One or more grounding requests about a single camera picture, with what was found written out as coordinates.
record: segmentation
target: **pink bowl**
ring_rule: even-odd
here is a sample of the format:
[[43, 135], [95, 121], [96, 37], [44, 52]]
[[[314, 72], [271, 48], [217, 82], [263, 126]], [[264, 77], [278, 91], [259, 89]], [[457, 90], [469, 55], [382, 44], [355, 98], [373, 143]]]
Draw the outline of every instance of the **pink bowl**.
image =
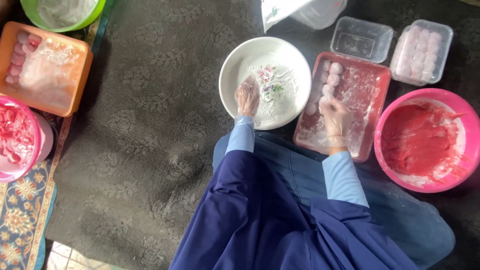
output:
[[33, 125], [33, 131], [34, 131], [34, 150], [33, 150], [32, 158], [27, 162], [27, 164], [23, 168], [20, 168], [19, 166], [14, 166], [13, 164], [12, 166], [6, 166], [8, 164], [8, 162], [6, 161], [6, 157], [0, 157], [0, 164], [3, 164], [2, 168], [0, 168], [0, 183], [8, 183], [22, 177], [36, 163], [36, 161], [38, 160], [38, 155], [40, 153], [41, 146], [42, 146], [42, 132], [40, 130], [40, 126], [38, 124], [38, 120], [36, 116], [30, 110], [30, 108], [28, 108], [26, 105], [8, 96], [0, 96], [0, 104], [15, 105], [20, 107], [25, 112], [31, 124]]
[[[395, 172], [386, 164], [382, 153], [381, 145], [382, 130], [384, 128], [385, 121], [387, 120], [390, 113], [394, 109], [402, 105], [406, 105], [406, 103], [411, 102], [414, 99], [418, 99], [419, 101], [433, 101], [435, 102], [435, 104], [443, 105], [450, 108], [455, 113], [465, 114], [458, 118], [460, 121], [459, 125], [463, 126], [463, 129], [461, 128], [461, 126], [459, 126], [459, 138], [461, 136], [463, 137], [462, 131], [464, 131], [465, 147], [462, 158], [457, 166], [463, 169], [456, 170], [455, 176], [447, 174], [442, 179], [439, 179], [439, 182], [427, 183], [423, 184], [422, 186], [413, 185], [403, 181], [401, 177], [404, 176]], [[466, 102], [463, 98], [452, 92], [437, 88], [419, 89], [399, 97], [385, 109], [385, 111], [380, 116], [378, 124], [375, 128], [373, 145], [375, 148], [375, 155], [377, 156], [377, 160], [380, 163], [383, 171], [397, 184], [404, 188], [417, 192], [441, 192], [451, 189], [464, 182], [478, 167], [480, 162], [480, 119], [474, 109], [468, 104], [468, 102]]]

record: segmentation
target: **tiled floor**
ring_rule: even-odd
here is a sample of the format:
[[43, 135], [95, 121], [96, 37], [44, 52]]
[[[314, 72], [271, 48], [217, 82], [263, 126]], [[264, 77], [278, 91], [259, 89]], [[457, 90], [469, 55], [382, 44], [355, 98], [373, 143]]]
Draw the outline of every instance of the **tiled floor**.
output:
[[44, 270], [123, 270], [120, 267], [85, 258], [75, 249], [53, 242]]

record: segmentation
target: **light blue sleeve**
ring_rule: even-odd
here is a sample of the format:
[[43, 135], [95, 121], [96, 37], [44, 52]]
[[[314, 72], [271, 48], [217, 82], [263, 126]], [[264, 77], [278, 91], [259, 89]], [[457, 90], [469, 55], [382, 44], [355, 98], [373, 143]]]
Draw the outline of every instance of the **light blue sleeve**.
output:
[[230, 134], [225, 154], [232, 150], [244, 150], [253, 153], [254, 142], [253, 117], [238, 116], [235, 118], [235, 126]]
[[328, 199], [368, 206], [350, 152], [338, 152], [322, 162]]

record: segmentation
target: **hand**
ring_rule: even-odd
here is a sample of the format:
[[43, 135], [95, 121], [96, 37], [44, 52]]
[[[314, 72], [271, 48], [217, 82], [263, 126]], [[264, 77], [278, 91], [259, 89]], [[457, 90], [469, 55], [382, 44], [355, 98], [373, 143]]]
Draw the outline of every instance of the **hand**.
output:
[[322, 97], [319, 105], [324, 115], [325, 129], [328, 132], [328, 146], [348, 146], [347, 133], [352, 123], [352, 112], [340, 101], [332, 97]]
[[237, 116], [255, 116], [260, 102], [258, 82], [253, 76], [248, 76], [235, 91], [235, 100], [237, 101]]

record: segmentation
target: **green bowl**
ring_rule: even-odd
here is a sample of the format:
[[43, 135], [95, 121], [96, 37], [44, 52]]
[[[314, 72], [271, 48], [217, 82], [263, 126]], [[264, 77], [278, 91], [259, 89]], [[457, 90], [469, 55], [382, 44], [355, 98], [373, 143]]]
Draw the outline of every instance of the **green bowl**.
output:
[[50, 28], [43, 21], [40, 15], [38, 14], [38, 10], [36, 8], [37, 0], [20, 0], [20, 3], [22, 4], [25, 14], [30, 19], [30, 21], [32, 21], [33, 24], [48, 31], [61, 33], [61, 32], [68, 32], [68, 31], [82, 29], [85, 26], [91, 24], [102, 13], [103, 7], [105, 6], [105, 1], [106, 0], [99, 0], [98, 3], [96, 4], [96, 7], [93, 9], [90, 15], [88, 15], [81, 22], [65, 28]]

